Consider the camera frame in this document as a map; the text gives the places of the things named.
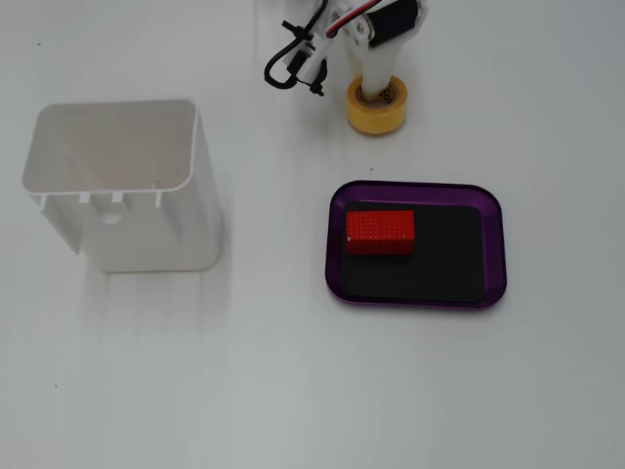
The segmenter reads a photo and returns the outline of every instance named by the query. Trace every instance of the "purple tray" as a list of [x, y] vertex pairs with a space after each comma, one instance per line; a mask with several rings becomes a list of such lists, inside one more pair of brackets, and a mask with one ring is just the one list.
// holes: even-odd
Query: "purple tray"
[[[465, 206], [481, 217], [484, 297], [477, 302], [424, 301], [420, 299], [352, 296], [341, 289], [341, 262], [346, 209], [352, 202], [410, 205]], [[336, 191], [330, 203], [325, 278], [332, 292], [355, 304], [432, 306], [482, 309], [494, 305], [506, 291], [506, 259], [501, 206], [488, 191], [476, 186], [424, 183], [355, 181]]]

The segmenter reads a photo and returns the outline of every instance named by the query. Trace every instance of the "red lego brick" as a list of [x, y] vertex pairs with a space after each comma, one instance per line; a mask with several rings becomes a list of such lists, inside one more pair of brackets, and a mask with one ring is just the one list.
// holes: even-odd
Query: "red lego brick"
[[412, 210], [348, 212], [346, 231], [351, 256], [399, 256], [414, 251]]

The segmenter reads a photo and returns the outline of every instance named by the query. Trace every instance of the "yellow tape roll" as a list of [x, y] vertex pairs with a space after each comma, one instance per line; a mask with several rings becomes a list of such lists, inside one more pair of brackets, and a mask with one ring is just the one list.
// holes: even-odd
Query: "yellow tape roll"
[[355, 130], [369, 135], [393, 132], [406, 120], [408, 89], [393, 76], [391, 83], [371, 102], [360, 93], [362, 77], [352, 82], [348, 89], [348, 118]]

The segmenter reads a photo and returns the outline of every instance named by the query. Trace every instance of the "white open box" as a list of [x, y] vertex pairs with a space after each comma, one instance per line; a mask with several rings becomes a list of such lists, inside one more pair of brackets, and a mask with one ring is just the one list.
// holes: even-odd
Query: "white open box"
[[189, 101], [46, 107], [23, 186], [104, 272], [198, 271], [219, 258], [221, 210]]

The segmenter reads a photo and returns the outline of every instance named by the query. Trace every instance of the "black cable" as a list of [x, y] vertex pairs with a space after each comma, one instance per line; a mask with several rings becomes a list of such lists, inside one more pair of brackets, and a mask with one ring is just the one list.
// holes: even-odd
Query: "black cable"
[[291, 32], [293, 32], [293, 34], [295, 34], [295, 40], [291, 42], [288, 46], [286, 46], [284, 49], [282, 49], [280, 52], [278, 52], [275, 56], [273, 56], [270, 59], [270, 61], [267, 63], [267, 66], [265, 67], [265, 81], [267, 81], [272, 87], [277, 88], [279, 90], [288, 90], [288, 89], [293, 88], [295, 85], [297, 85], [298, 80], [297, 80], [296, 75], [291, 75], [291, 77], [288, 80], [284, 82], [280, 82], [271, 76], [271, 69], [284, 56], [286, 56], [289, 52], [291, 52], [293, 49], [298, 47], [302, 41], [309, 39], [314, 25], [316, 24], [317, 21], [319, 21], [319, 18], [321, 18], [321, 15], [323, 15], [323, 12], [327, 8], [327, 6], [328, 6], [328, 0], [322, 0], [321, 6], [314, 13], [311, 20], [308, 22], [308, 24], [305, 27], [299, 27], [299, 26], [294, 27], [294, 26], [291, 26], [286, 21], [282, 24], [284, 27], [286, 27]]

